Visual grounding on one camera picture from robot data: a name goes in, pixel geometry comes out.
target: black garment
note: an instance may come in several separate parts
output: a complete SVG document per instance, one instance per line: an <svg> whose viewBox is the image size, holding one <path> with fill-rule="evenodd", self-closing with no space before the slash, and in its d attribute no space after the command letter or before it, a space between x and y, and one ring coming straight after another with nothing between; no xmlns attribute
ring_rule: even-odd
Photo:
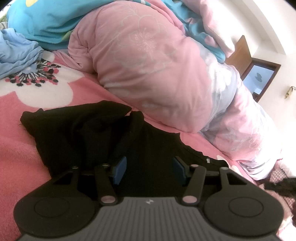
<svg viewBox="0 0 296 241"><path fill-rule="evenodd" d="M37 150L51 176L79 166L93 169L127 157L119 196L180 196L184 188L173 173L173 157L218 171L225 161L212 160L184 145L180 134L159 130L142 112L119 103L95 104L24 112L22 124L35 137Z"/></svg>

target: fleece blanket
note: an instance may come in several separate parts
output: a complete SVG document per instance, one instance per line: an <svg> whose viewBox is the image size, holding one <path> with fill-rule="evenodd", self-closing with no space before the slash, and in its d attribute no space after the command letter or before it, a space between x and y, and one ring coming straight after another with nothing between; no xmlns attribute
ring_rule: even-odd
<svg viewBox="0 0 296 241"><path fill-rule="evenodd" d="M8 26L16 32L22 33L27 39L38 41L44 49L57 50L67 48L69 37L78 22L88 12L114 0L16 0L7 13ZM151 6L154 1L132 0ZM207 0L185 0L173 3L172 0L163 0L172 10L170 14L177 17L172 21L181 25L181 30L187 36L201 42L214 53L220 63L225 61L234 45L230 38L223 38L218 21L213 19L212 8Z"/></svg>
<svg viewBox="0 0 296 241"><path fill-rule="evenodd" d="M273 121L236 69L218 63L201 43L183 35L161 4L102 6L79 22L69 55L58 54L72 68L97 72L101 85L153 119L201 131L254 179L265 178L281 152Z"/></svg>
<svg viewBox="0 0 296 241"><path fill-rule="evenodd" d="M53 53L44 51L41 61L0 79L0 240L14 241L19 235L13 208L23 196L50 179L34 139L21 125L24 111L52 109L110 100L126 104L97 82L97 77L65 66ZM240 165L223 155L200 133L187 133L161 124L145 115L145 121L168 132L180 133L183 143L205 156L226 160L229 167L252 179Z"/></svg>

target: blue garment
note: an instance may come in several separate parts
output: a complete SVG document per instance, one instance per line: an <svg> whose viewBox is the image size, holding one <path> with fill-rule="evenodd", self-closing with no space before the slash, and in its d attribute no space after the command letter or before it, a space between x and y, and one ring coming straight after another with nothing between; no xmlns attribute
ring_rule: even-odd
<svg viewBox="0 0 296 241"><path fill-rule="evenodd" d="M38 41L47 50L64 49L68 47L70 31L90 11L114 0L16 0L8 10L8 27L22 33L27 39ZM133 0L151 6L144 0ZM225 61L225 54L220 47L205 43L209 36L204 29L202 17L190 10L183 2L174 3L172 0L162 0L183 23L186 36L200 42L217 58L218 62Z"/></svg>
<svg viewBox="0 0 296 241"><path fill-rule="evenodd" d="M172 0L162 0L163 3L176 15L183 23L186 36L192 37L216 56L219 63L224 63L225 54L222 49L206 44L205 38L209 36L204 29L201 15L190 10L183 2L173 2Z"/></svg>
<svg viewBox="0 0 296 241"><path fill-rule="evenodd" d="M41 60L43 49L13 28L0 30L0 79Z"/></svg>

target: ribbed gray panel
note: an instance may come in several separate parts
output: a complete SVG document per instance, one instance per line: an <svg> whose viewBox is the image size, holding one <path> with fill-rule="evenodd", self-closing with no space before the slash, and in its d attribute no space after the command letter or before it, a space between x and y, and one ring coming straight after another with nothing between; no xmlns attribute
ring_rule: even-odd
<svg viewBox="0 0 296 241"><path fill-rule="evenodd" d="M80 232L57 239L24 235L19 241L279 241L277 237L243 239L212 228L193 207L175 198L127 197L113 207L100 209L94 221Z"/></svg>

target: pink bed sheet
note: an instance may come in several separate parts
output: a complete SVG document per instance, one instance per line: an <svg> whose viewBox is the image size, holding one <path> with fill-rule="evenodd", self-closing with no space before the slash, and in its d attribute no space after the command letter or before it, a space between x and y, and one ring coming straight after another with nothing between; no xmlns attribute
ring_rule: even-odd
<svg viewBox="0 0 296 241"><path fill-rule="evenodd" d="M42 75L53 69L50 76L38 77L36 80L21 81L21 74L0 80L0 240L13 241L19 235L13 219L15 204L50 179L46 167L37 152L34 139L20 123L24 111L34 112L39 108L51 109L61 106L74 106L110 100L126 104L97 82L97 77L64 67L63 62L52 53L45 52L44 61L36 65ZM153 126L168 132L180 132L164 126L145 116ZM244 172L238 162L225 157L212 146L201 134L181 132L181 140L204 155L224 159L230 168L253 180Z"/></svg>

